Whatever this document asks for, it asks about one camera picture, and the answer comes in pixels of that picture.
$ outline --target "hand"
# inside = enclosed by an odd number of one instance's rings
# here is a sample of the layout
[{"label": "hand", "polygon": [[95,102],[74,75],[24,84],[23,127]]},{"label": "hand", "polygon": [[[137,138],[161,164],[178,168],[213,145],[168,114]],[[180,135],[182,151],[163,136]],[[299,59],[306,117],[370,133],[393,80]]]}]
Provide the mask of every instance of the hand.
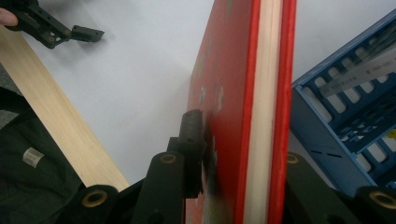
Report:
[{"label": "hand", "polygon": [[18,25],[18,19],[11,12],[0,8],[0,25],[16,26]]}]

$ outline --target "black fabric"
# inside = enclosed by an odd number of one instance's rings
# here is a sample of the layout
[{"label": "black fabric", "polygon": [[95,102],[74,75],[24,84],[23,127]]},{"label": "black fabric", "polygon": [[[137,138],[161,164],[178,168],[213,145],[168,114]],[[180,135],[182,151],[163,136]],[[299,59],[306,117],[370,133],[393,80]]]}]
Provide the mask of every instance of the black fabric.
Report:
[{"label": "black fabric", "polygon": [[[28,148],[44,154],[36,168]],[[49,223],[70,202],[81,181],[32,110],[0,131],[0,223]]]}]

